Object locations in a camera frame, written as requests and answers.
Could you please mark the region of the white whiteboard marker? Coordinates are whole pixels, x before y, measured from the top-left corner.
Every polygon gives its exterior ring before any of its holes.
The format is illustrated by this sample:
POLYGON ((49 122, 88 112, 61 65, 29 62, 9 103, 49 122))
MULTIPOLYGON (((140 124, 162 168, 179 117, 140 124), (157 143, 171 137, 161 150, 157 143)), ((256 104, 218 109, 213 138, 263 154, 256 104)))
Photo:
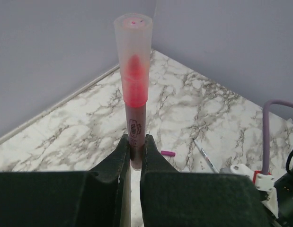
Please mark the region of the white whiteboard marker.
POLYGON ((199 149, 199 151, 200 151, 201 155, 203 156, 203 158, 205 159, 205 161, 207 162, 208 166, 211 168, 211 170, 214 173, 219 173, 219 170, 214 166, 214 164, 209 159, 208 155, 206 154, 204 149, 201 147, 201 145, 197 142, 197 140, 194 140, 194 143, 195 143, 196 147, 199 149))

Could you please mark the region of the pink translucent red pen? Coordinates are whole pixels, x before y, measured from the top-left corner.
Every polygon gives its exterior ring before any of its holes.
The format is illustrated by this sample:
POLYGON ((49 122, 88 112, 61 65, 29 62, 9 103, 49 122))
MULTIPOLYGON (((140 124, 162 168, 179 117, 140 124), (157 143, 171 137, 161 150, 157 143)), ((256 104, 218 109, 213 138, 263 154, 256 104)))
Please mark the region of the pink translucent red pen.
POLYGON ((125 104, 125 113, 131 166, 134 170, 140 170, 142 168, 142 153, 146 136, 146 104, 139 107, 125 104))

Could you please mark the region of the clear pink pen cap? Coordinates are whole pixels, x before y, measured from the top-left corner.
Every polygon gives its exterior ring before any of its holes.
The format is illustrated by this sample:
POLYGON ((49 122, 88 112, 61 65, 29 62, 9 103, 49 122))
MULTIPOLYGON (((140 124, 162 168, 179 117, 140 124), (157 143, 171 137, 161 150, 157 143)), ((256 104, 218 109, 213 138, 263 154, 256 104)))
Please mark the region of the clear pink pen cap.
POLYGON ((152 18, 129 13, 114 21, 123 99, 130 107, 148 100, 152 18))

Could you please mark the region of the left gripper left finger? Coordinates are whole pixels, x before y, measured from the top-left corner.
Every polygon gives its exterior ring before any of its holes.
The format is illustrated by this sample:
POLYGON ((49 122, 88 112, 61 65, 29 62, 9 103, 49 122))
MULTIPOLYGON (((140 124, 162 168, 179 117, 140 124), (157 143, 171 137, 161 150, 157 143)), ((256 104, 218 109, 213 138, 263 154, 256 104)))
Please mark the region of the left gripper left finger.
POLYGON ((0 172, 0 227, 128 227, 127 135, 86 171, 0 172))

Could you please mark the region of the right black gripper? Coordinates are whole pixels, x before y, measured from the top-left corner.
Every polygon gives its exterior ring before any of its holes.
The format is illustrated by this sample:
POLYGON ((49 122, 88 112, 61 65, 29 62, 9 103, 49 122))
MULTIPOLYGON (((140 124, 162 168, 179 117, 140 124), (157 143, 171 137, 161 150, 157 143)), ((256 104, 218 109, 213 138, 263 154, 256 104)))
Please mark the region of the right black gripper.
POLYGON ((293 149, 285 164, 286 174, 275 183, 279 207, 277 222, 282 227, 293 227, 293 166, 290 168, 292 158, 293 149))

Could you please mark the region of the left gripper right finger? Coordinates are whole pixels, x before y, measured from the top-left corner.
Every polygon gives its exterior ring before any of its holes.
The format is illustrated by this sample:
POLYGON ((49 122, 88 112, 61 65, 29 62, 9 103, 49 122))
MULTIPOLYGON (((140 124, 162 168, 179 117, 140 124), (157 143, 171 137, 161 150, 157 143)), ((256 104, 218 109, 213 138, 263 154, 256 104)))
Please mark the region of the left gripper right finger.
POLYGON ((267 227, 259 192, 242 175, 181 173, 146 136, 140 179, 146 227, 267 227))

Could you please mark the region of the purple pen cap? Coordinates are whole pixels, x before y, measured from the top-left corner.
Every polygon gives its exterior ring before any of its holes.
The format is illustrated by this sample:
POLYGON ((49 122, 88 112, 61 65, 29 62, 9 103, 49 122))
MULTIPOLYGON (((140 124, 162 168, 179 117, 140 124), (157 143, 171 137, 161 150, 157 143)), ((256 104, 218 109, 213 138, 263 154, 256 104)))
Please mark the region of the purple pen cap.
POLYGON ((163 156, 167 156, 167 157, 174 157, 176 155, 175 152, 172 152, 172 151, 164 151, 164 150, 161 151, 161 154, 163 156))

